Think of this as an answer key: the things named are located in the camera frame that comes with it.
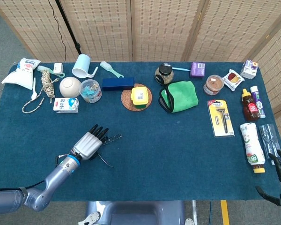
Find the small white box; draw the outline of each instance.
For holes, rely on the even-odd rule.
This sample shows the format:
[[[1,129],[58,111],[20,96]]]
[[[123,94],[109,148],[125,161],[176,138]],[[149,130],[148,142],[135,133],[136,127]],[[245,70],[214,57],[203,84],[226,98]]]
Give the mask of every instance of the small white box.
[[[253,62],[252,60],[247,60],[244,62],[242,70],[240,71],[240,75],[242,77],[253,79],[258,70],[258,63]]]
[[[57,113],[78,113],[79,101],[75,97],[57,97],[54,101],[53,110]]]
[[[54,64],[53,73],[54,74],[62,74],[64,67],[61,62]]]

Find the woven coaster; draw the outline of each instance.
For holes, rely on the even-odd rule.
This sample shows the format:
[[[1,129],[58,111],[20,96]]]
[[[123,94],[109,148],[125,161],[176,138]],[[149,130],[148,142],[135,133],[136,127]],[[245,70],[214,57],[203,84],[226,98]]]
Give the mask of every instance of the woven coaster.
[[[137,88],[137,87],[145,87],[145,85],[142,85],[140,83],[135,83],[134,84],[134,87]],[[132,100],[131,100],[131,90],[124,90],[122,92],[122,95],[121,95],[121,101],[123,103],[123,106],[126,108],[126,109],[129,109],[131,111],[142,111],[144,109],[147,109],[149,107],[149,105],[151,104],[152,102],[152,93],[150,91],[149,88],[147,88],[148,90],[148,95],[149,95],[149,102],[148,104],[146,105],[146,108],[143,108],[143,109],[137,109],[133,103],[132,103]]]

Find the table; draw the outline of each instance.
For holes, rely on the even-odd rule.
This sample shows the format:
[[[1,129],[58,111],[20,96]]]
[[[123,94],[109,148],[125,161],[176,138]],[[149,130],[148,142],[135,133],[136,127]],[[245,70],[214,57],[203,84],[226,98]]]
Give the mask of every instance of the table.
[[[109,136],[123,137],[99,149],[102,157],[83,162],[80,168],[55,193],[55,201],[125,201],[125,200],[203,200],[260,199],[255,185],[278,196],[279,182],[274,166],[267,161],[265,174],[254,174],[245,155],[239,126],[245,123],[240,102],[243,88],[257,85],[263,99],[265,119],[257,126],[275,124],[260,71],[253,80],[246,79],[232,92],[224,87],[208,96],[203,84],[208,76],[224,76],[232,68],[240,72],[242,63],[206,63],[205,78],[192,78],[199,99],[198,106],[173,114],[158,104],[161,86],[154,80],[159,62],[116,62],[112,67],[124,76],[134,76],[153,94],[151,106],[132,112],[121,104],[120,91],[103,92],[95,104],[81,97],[78,114],[58,114],[46,98],[32,114],[22,113],[32,91],[6,84],[0,100],[0,188],[28,186],[44,179],[55,167],[55,156],[68,153],[94,124],[108,127]],[[53,68],[53,63],[41,63]],[[72,76],[73,63],[64,64],[66,76]],[[173,62],[174,67],[190,68],[190,62]],[[93,71],[99,63],[91,63]],[[189,80],[189,72],[174,71],[174,80]],[[34,71],[37,92],[41,73]],[[95,80],[113,74],[99,68]],[[54,84],[60,97],[59,82]],[[207,101],[223,99],[235,130],[234,137],[214,138]]]

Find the flour bag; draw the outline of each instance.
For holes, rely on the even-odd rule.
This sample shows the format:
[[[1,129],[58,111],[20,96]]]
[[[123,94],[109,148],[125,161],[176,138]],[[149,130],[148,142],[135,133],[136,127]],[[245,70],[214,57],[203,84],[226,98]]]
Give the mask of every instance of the flour bag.
[[[21,59],[17,65],[17,69],[7,75],[1,83],[15,83],[32,90],[33,70],[40,62],[40,60]]]

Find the white plastic spoon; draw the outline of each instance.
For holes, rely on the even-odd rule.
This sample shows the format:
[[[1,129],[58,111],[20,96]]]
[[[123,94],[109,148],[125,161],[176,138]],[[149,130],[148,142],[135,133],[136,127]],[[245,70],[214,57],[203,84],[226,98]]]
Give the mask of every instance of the white plastic spoon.
[[[34,100],[37,98],[36,93],[36,78],[33,78],[33,94],[31,95],[31,100]]]

